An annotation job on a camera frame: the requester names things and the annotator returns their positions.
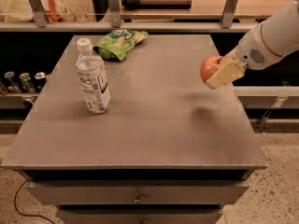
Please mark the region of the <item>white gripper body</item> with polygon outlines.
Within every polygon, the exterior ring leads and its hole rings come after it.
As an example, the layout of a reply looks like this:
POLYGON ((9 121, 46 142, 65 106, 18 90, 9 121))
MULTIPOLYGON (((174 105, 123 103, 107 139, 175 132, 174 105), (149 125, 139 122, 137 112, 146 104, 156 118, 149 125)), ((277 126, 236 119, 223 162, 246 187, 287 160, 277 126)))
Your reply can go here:
POLYGON ((265 43, 262 28, 263 25, 259 24, 248 31, 235 48, 238 58, 251 70, 263 70, 282 59, 265 43))

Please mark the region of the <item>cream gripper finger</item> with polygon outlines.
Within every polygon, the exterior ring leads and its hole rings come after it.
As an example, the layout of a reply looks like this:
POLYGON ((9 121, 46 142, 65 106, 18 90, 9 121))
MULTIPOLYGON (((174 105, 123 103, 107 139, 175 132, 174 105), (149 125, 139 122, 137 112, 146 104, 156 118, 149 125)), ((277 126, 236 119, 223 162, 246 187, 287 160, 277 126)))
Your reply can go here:
POLYGON ((230 60, 234 61, 237 59, 238 59, 237 49, 232 49, 226 55, 220 57, 220 59, 218 60, 218 63, 227 63, 230 60))
POLYGON ((229 59, 220 64, 220 68, 209 77, 206 85, 213 90, 232 83, 245 75, 247 64, 239 59, 229 59))

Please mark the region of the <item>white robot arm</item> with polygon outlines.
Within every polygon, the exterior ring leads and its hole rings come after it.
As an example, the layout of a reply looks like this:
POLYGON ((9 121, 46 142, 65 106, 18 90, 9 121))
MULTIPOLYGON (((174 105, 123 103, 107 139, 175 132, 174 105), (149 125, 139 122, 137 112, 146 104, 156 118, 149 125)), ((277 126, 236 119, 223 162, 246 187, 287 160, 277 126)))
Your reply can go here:
POLYGON ((264 70, 297 50, 299 6, 295 1, 248 31, 223 57, 207 57, 200 76, 215 90, 242 78, 247 69, 264 70))

